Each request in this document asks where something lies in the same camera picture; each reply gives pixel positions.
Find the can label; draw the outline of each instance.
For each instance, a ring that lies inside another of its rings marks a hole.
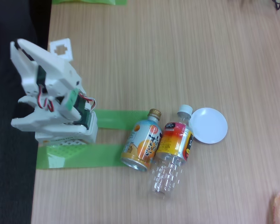
[[[121,157],[133,159],[148,168],[161,138],[162,131],[156,123],[150,120],[140,121],[134,126]]]
[[[168,123],[157,153],[170,153],[188,159],[193,133],[182,123]]]

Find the clear plastic bottle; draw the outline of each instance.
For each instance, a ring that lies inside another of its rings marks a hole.
[[[190,124],[192,107],[182,105],[177,118],[166,124],[152,165],[150,189],[162,198],[169,197],[179,182],[182,164],[188,159],[194,138]]]

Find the black fabric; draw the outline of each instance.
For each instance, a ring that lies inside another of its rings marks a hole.
[[[31,222],[38,143],[35,133],[10,125],[13,116],[24,116],[31,108],[17,104],[25,92],[9,48],[18,38],[47,47],[51,2],[35,2],[0,0],[0,223]]]

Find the orange fruit illustration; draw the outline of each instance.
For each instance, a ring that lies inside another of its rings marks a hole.
[[[134,131],[137,132],[140,129],[140,125],[136,125],[136,127],[134,128]]]
[[[153,150],[153,143],[151,140],[142,141],[138,145],[138,157],[144,161],[149,161],[154,157],[155,151]]]

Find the white robot body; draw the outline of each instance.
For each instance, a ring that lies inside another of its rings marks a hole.
[[[10,51],[26,93],[18,102],[34,108],[28,116],[12,119],[11,125],[35,132],[41,144],[94,143],[98,132],[95,100],[85,96],[82,79],[71,64],[23,39],[11,42]]]

